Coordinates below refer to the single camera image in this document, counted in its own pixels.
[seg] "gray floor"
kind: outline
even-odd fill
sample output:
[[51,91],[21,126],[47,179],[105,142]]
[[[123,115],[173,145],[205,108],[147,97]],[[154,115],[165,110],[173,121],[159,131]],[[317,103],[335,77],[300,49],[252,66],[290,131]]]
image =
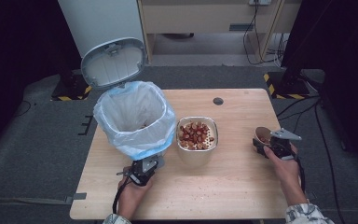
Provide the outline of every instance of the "gray floor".
[[[263,75],[280,71],[274,62],[257,66],[247,62],[241,35],[195,35],[190,39],[160,35],[153,61],[138,77],[153,81],[162,89],[263,88]],[[304,71],[320,79],[323,72]],[[44,78],[27,87],[20,105],[21,116],[13,118],[0,140],[0,198],[32,198],[62,201],[76,192],[78,180],[87,158],[95,131],[92,121],[86,135],[82,123],[92,115],[95,102],[103,91],[91,91],[84,101],[52,102],[59,76]],[[271,99],[278,114],[295,100]],[[312,105],[312,98],[291,107],[279,116],[282,127],[303,137],[296,143],[306,172],[307,192],[327,217],[341,223],[337,214],[335,192],[346,223],[358,223],[358,158],[343,151],[340,139],[326,112],[318,107],[318,118],[331,155],[336,189],[326,149],[313,109],[298,116],[283,119]],[[94,223],[69,218],[70,205],[34,205],[1,203],[0,223]],[[201,223],[246,223],[243,220],[204,221]],[[265,223],[283,223],[282,219]]]

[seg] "yellow black tape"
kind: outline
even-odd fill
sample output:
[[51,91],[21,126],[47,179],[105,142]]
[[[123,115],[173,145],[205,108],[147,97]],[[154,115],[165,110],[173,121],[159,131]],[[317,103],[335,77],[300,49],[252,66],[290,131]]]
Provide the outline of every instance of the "yellow black tape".
[[271,95],[272,99],[297,99],[297,100],[300,100],[300,99],[309,97],[308,94],[278,94],[275,91],[275,88],[272,85],[271,80],[269,79],[269,74],[264,75],[264,80],[267,83],[269,94]]
[[52,101],[86,100],[87,97],[89,96],[90,91],[91,91],[91,86],[88,86],[88,87],[84,90],[84,93],[83,93],[82,95],[78,95],[78,96],[66,96],[66,95],[62,95],[62,96],[51,97],[51,100],[52,100]]

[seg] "white bowl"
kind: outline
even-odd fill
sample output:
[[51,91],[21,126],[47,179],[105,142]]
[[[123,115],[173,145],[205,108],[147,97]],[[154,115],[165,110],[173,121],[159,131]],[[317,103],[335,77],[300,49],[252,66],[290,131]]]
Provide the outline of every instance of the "white bowl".
[[[201,141],[201,144],[203,145],[203,148],[194,148],[191,146],[191,143],[194,142],[193,140],[190,140],[190,138],[194,137],[195,134],[190,135],[188,141],[181,136],[181,129],[185,128],[188,124],[204,124],[206,127],[208,127],[205,140]],[[218,135],[217,135],[217,127],[214,121],[210,118],[206,117],[186,117],[179,120],[177,126],[176,126],[176,142],[178,145],[178,154],[181,160],[190,167],[200,167],[208,163],[211,159],[211,155],[213,150],[217,147],[218,143]]]

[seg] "roasted nuts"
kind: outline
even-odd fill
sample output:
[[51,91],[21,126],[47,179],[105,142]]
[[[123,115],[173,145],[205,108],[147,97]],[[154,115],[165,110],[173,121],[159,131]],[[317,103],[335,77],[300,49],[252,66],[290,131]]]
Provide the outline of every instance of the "roasted nuts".
[[209,127],[200,121],[180,126],[180,146],[191,150],[208,149],[209,143],[214,140],[213,137],[208,137],[208,131]]

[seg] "trash can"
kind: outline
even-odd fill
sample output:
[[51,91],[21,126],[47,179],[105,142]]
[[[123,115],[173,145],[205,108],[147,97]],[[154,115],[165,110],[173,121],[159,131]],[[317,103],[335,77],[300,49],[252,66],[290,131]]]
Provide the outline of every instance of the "trash can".
[[89,51],[81,63],[86,82],[109,89],[94,106],[94,118],[110,145],[138,161],[163,153],[172,143],[175,114],[152,82],[130,81],[142,73],[144,44],[134,38],[114,40]]

